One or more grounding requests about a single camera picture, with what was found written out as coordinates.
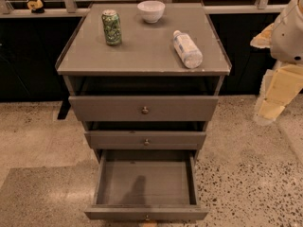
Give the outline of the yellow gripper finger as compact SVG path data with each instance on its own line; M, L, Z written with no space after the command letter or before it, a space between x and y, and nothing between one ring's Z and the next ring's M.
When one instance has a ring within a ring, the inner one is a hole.
M255 48L270 48L272 44L272 31L273 31L274 24L268 25L266 28L264 28L257 36L255 36L251 42L250 45Z
M262 78L254 121L261 126L273 123L302 89L303 64L278 61Z

